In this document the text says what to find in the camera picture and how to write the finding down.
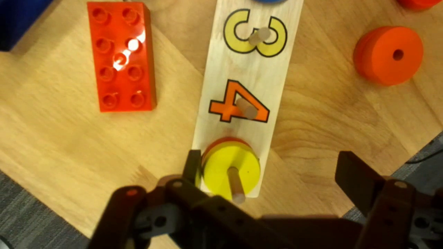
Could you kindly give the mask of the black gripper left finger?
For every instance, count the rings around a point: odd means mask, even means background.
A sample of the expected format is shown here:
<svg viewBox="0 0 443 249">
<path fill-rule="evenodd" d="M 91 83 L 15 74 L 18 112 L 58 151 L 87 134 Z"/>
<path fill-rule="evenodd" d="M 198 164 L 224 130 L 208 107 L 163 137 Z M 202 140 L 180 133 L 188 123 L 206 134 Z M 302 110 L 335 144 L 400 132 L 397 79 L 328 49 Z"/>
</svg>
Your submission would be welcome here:
<svg viewBox="0 0 443 249">
<path fill-rule="evenodd" d="M 201 169 L 202 169 L 201 151 L 190 150 L 184 164 L 183 177 L 187 181 L 193 183 L 194 186 L 198 186 L 201 181 Z"/>
</svg>

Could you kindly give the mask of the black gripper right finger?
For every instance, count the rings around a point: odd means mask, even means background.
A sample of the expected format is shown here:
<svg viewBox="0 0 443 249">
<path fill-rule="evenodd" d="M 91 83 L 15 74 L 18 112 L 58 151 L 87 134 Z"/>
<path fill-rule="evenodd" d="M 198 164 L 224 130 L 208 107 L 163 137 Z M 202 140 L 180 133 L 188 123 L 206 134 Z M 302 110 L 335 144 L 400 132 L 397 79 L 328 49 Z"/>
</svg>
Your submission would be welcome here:
<svg viewBox="0 0 443 249">
<path fill-rule="evenodd" d="M 363 216 L 370 213 L 385 184 L 385 179 L 352 151 L 339 152 L 335 181 Z"/>
</svg>

